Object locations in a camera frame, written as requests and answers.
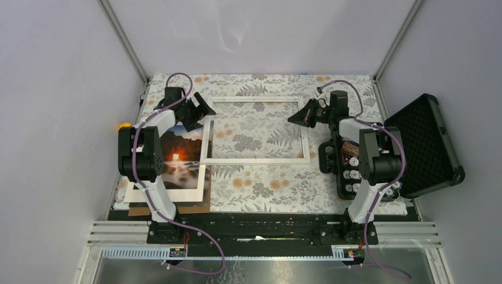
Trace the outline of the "sunset photo with white mat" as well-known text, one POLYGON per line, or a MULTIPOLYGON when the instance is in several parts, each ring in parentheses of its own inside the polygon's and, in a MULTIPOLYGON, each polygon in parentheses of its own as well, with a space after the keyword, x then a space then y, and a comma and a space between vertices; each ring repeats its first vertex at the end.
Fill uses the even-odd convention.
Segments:
POLYGON ((199 163, 203 129, 187 131, 182 125, 160 137, 164 166, 162 180, 171 201, 183 206, 204 206, 210 201, 210 173, 199 163))

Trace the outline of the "white picture frame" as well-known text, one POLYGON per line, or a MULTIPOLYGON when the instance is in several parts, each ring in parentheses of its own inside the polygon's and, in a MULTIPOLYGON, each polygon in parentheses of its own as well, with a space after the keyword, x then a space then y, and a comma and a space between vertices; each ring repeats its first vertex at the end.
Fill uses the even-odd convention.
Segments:
MULTIPOLYGON (((304 105, 304 99, 300 96, 211 96, 208 98, 208 105, 213 106, 213 103, 234 103, 234 102, 294 102, 300 110, 304 105)), ((308 146, 308 134, 305 128, 300 128, 301 143, 302 143, 302 158, 209 158, 209 133, 212 119, 205 119, 202 131, 202 146, 200 155, 200 164, 204 166, 225 166, 225 165, 309 165, 311 158, 308 146)))

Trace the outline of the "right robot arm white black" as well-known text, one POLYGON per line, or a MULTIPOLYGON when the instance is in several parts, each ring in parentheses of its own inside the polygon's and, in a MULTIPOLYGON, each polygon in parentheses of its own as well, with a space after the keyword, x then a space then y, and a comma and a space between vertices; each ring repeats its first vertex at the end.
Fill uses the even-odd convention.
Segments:
POLYGON ((310 99, 287 121, 307 128, 328 125, 331 137, 319 146, 318 162, 321 172, 335 175, 337 191, 345 187, 343 173, 348 170, 343 164, 342 145, 344 142, 356 144, 358 164, 351 169, 358 175, 351 181, 359 187, 352 190, 355 197, 336 227, 336 237, 349 244, 368 240, 374 230, 375 207, 406 169, 399 129, 384 128, 351 116, 345 91, 331 92, 326 106, 321 106, 319 99, 310 99))

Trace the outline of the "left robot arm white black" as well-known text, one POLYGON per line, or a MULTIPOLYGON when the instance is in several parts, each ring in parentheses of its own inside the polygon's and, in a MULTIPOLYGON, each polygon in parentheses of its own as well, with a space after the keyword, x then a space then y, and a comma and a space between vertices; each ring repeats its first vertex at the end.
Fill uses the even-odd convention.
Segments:
POLYGON ((215 112, 199 92, 190 99, 182 87, 166 87, 159 106, 143 122, 118 130, 118 171, 133 182, 150 209, 152 225, 163 224, 161 236, 177 243, 184 229, 207 236, 205 231, 175 220, 178 210, 162 180, 164 158, 161 136, 181 123, 187 131, 202 127, 200 120, 215 112))

